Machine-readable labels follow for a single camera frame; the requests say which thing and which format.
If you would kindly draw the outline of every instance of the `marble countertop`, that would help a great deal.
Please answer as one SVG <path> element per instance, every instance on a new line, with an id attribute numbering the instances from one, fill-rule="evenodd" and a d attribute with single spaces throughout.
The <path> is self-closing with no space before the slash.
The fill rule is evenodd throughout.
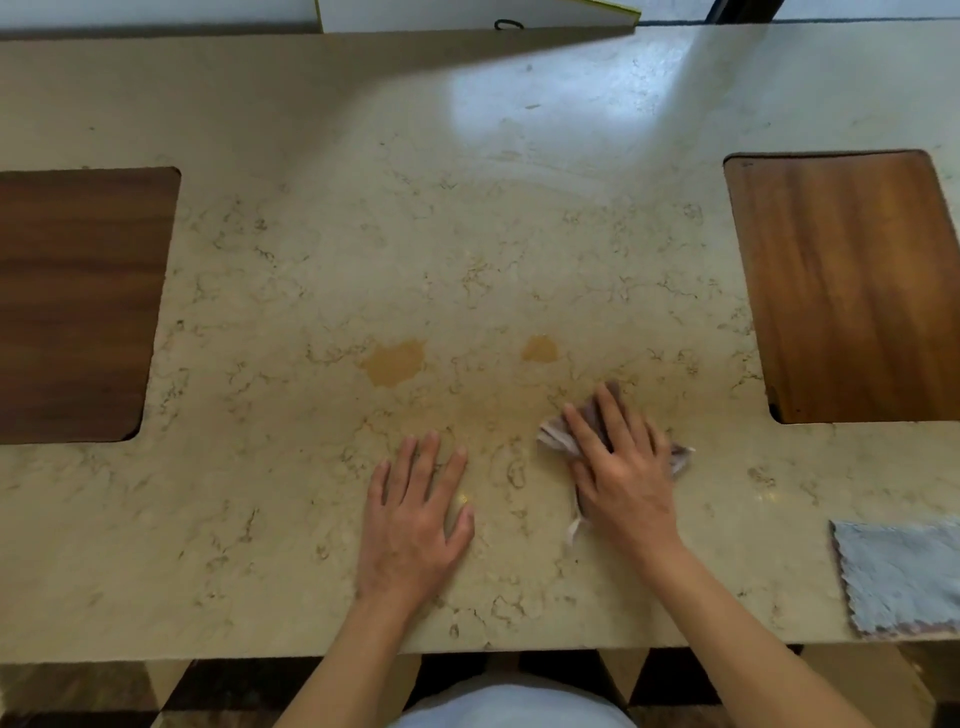
<path id="1" fill-rule="evenodd" d="M 684 539 L 856 639 L 828 519 L 960 513 L 960 425 L 767 412 L 722 162 L 919 147 L 960 23 L 0 44 L 0 169 L 178 166 L 143 427 L 0 448 L 0 662 L 323 653 L 372 464 L 436 427 L 477 536 L 405 649 L 681 643 L 538 422 L 613 376 L 697 449 Z"/>

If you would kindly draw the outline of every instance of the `finger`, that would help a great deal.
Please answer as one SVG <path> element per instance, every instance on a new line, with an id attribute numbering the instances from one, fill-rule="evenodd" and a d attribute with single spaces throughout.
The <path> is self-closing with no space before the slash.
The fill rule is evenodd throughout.
<path id="1" fill-rule="evenodd" d="M 663 471 L 665 473 L 670 472 L 670 458 L 672 456 L 672 444 L 670 443 L 670 436 L 661 430 L 654 423 L 653 420 L 647 418 L 647 429 L 650 430 L 650 438 L 654 441 L 654 454 L 657 456 L 657 460 L 660 461 L 660 464 L 663 466 Z"/>
<path id="2" fill-rule="evenodd" d="M 377 464 L 370 477 L 370 487 L 367 489 L 367 511 L 383 505 L 384 486 L 387 484 L 387 475 L 390 474 L 390 461 L 384 460 Z"/>
<path id="3" fill-rule="evenodd" d="M 407 435 L 396 451 L 396 462 L 390 468 L 390 477 L 387 479 L 387 505 L 398 506 L 407 492 L 407 482 L 410 480 L 410 461 L 417 448 L 417 438 Z"/>
<path id="4" fill-rule="evenodd" d="M 637 452 L 643 455 L 653 454 L 654 449 L 650 440 L 650 431 L 647 429 L 647 421 L 639 412 L 630 413 L 630 433 L 634 437 Z"/>
<path id="5" fill-rule="evenodd" d="M 420 440 L 419 454 L 414 469 L 410 472 L 410 484 L 404 503 L 418 506 L 426 500 L 426 492 L 433 480 L 433 467 L 437 464 L 437 452 L 440 451 L 440 433 L 432 429 Z"/>
<path id="6" fill-rule="evenodd" d="M 564 417 L 566 417 L 566 423 L 570 425 L 573 436 L 577 438 L 580 452 L 595 468 L 603 458 L 609 455 L 607 447 L 600 442 L 597 433 L 592 430 L 584 416 L 572 404 L 564 405 Z"/>
<path id="7" fill-rule="evenodd" d="M 613 451 L 630 452 L 636 449 L 630 428 L 627 427 L 627 421 L 623 419 L 623 412 L 620 411 L 620 405 L 616 403 L 616 399 L 603 382 L 597 384 L 596 397 L 600 404 L 600 412 L 603 414 L 604 425 L 607 426 L 607 434 L 610 435 L 610 441 L 613 443 Z"/>
<path id="8" fill-rule="evenodd" d="M 593 480 L 593 475 L 583 460 L 572 460 L 570 462 L 570 474 L 573 476 L 573 483 L 577 489 L 588 497 L 596 494 L 597 486 Z"/>
<path id="9" fill-rule="evenodd" d="M 473 533 L 473 506 L 468 503 L 460 510 L 460 515 L 457 516 L 457 524 L 453 526 L 453 532 L 450 534 L 450 538 L 446 540 L 451 563 L 456 564 L 463 557 L 467 546 L 473 541 Z"/>
<path id="10" fill-rule="evenodd" d="M 430 494 L 430 506 L 436 508 L 442 515 L 450 508 L 453 502 L 453 496 L 457 492 L 457 486 L 460 485 L 464 477 L 464 471 L 467 469 L 467 448 L 458 445 L 446 461 L 444 471 L 437 480 L 437 485 Z"/>

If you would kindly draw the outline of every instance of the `orange stain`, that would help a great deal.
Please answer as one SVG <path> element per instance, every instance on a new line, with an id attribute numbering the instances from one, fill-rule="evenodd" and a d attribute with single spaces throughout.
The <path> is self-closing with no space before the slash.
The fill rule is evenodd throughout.
<path id="1" fill-rule="evenodd" d="M 360 362 L 360 369 L 367 373 L 375 387 L 396 387 L 401 381 L 412 379 L 423 369 L 423 345 L 425 341 L 410 339 L 395 347 L 379 344 L 373 353 Z"/>
<path id="2" fill-rule="evenodd" d="M 557 344 L 549 336 L 531 336 L 527 345 L 520 352 L 523 361 L 536 361 L 539 364 L 549 364 L 560 358 Z"/>

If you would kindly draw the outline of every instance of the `wooden cutting board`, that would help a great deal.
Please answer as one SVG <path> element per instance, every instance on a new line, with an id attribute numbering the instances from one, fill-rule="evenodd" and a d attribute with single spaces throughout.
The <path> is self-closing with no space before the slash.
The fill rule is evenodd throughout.
<path id="1" fill-rule="evenodd" d="M 724 171 L 774 417 L 960 419 L 960 248 L 930 157 Z"/>
<path id="2" fill-rule="evenodd" d="M 0 173 L 0 443 L 139 428 L 180 172 Z"/>

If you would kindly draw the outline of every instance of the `cleaning cloth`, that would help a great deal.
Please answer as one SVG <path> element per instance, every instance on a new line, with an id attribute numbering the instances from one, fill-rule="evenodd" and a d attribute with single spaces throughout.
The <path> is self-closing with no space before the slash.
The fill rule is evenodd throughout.
<path id="1" fill-rule="evenodd" d="M 626 408 L 623 404 L 623 399 L 620 397 L 619 383 L 608 381 L 607 389 L 610 390 L 610 393 L 616 400 L 620 411 L 625 412 Z M 607 432 L 607 426 L 604 424 L 603 414 L 600 411 L 600 402 L 597 401 L 597 398 L 590 397 L 590 399 L 587 400 L 583 406 L 578 407 L 578 409 L 580 414 L 583 415 L 584 420 L 590 425 L 590 428 L 597 433 L 600 441 L 607 450 L 613 452 L 613 442 L 611 442 L 610 434 Z M 563 414 L 541 424 L 540 431 L 537 434 L 537 440 L 549 448 L 565 452 L 570 457 L 578 459 L 584 457 L 584 454 L 580 452 L 580 446 L 577 444 L 576 438 L 573 436 L 573 433 L 570 432 L 570 427 L 566 423 L 566 418 Z M 690 460 L 691 452 L 693 452 L 693 448 L 685 448 L 683 445 L 671 443 L 670 468 L 674 475 L 686 467 L 686 464 Z M 577 515 L 573 523 L 571 523 L 570 527 L 566 530 L 566 542 L 568 544 L 573 543 L 573 537 L 576 536 L 581 524 L 588 522 L 587 517 L 584 516 L 583 504 L 580 502 L 580 494 L 576 487 L 573 489 L 573 506 Z"/>
<path id="2" fill-rule="evenodd" d="M 834 521 L 854 626 L 865 634 L 960 627 L 960 521 Z"/>

